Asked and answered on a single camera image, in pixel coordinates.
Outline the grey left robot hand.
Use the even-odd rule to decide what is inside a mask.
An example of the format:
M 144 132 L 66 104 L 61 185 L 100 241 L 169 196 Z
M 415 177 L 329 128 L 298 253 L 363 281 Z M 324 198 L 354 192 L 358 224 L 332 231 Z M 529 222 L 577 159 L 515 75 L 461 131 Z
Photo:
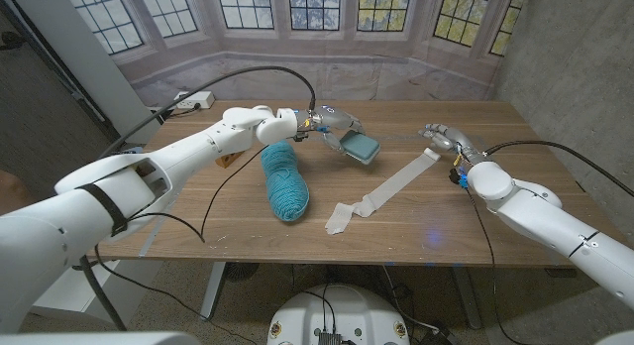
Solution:
M 357 117 L 329 105 L 318 106 L 314 110 L 295 110 L 295 117 L 297 132 L 292 137 L 295 142 L 306 139 L 309 132 L 319 132 L 323 136 L 324 143 L 340 153 L 344 152 L 344 148 L 340 140 L 332 133 L 332 129 L 366 133 Z

